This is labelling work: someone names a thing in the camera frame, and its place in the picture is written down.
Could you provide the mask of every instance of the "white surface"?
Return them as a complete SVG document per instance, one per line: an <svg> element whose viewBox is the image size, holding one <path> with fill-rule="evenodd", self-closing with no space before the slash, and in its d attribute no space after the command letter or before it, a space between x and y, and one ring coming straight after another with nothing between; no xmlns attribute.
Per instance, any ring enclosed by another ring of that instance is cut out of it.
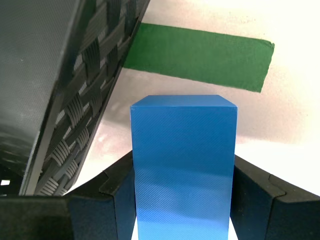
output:
<svg viewBox="0 0 320 240"><path fill-rule="evenodd" d="M10 185L10 180L1 180L0 186L7 186Z"/></svg>
<svg viewBox="0 0 320 240"><path fill-rule="evenodd" d="M131 104L147 95L219 94L238 106L235 152L320 195L320 37L317 1L151 0L144 22L275 43L261 93L123 69L76 186L132 149ZM132 236L138 239L137 231ZM230 228L230 240L237 237Z"/></svg>

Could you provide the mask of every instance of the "blue foam block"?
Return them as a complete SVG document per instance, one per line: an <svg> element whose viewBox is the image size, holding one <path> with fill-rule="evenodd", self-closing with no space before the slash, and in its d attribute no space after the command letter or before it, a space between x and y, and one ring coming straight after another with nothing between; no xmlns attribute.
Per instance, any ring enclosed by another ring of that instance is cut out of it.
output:
<svg viewBox="0 0 320 240"><path fill-rule="evenodd" d="M227 240L237 107L218 95L131 106L139 240Z"/></svg>

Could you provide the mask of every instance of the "woven basket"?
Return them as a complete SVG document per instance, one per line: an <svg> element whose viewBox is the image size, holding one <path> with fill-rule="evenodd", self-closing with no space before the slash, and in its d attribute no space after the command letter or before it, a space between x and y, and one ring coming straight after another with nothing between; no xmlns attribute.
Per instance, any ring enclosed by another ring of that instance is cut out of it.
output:
<svg viewBox="0 0 320 240"><path fill-rule="evenodd" d="M78 45L78 55L64 63L69 70L61 70L47 111L48 119L56 120L54 124L46 121L45 127L54 130L48 147L37 150L43 152L42 159L27 170L20 194L61 196L77 180L148 3L83 1L83 14L72 28L82 39L73 43Z"/></svg>

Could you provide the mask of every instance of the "black woven basket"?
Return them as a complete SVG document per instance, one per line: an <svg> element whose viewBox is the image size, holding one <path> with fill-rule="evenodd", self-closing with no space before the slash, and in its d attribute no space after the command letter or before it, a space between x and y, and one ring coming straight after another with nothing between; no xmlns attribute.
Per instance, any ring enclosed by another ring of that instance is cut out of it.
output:
<svg viewBox="0 0 320 240"><path fill-rule="evenodd" d="M2 179L11 174L12 180L11 189L1 187L0 195L19 188L20 195L61 196L72 187L149 0L75 2L56 81L21 186L17 171L6 165L8 156L3 157L13 150L5 149L9 144L0 145L0 164L7 167L0 166Z"/></svg>

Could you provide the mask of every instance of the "blue cube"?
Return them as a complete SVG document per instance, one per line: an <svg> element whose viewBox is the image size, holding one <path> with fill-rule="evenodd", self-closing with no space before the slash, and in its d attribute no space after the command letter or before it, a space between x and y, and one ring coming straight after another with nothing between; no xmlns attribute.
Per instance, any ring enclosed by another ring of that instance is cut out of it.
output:
<svg viewBox="0 0 320 240"><path fill-rule="evenodd" d="M152 95L130 111L139 240L227 240L237 107Z"/></svg>

